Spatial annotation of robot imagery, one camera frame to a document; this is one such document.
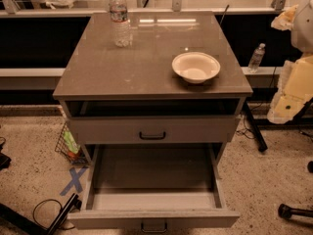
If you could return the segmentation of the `white yellow robot arm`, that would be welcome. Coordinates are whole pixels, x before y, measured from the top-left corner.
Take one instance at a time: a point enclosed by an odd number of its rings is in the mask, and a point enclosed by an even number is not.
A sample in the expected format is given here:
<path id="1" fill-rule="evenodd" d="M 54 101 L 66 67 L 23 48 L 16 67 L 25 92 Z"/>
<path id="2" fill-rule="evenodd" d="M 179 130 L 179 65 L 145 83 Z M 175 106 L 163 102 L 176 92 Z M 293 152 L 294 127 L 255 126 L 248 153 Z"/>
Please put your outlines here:
<path id="1" fill-rule="evenodd" d="M 285 10 L 271 26 L 289 30 L 291 45 L 302 53 L 295 62 L 285 61 L 267 114 L 270 122 L 284 124 L 313 98 L 313 0 L 302 0 Z"/>

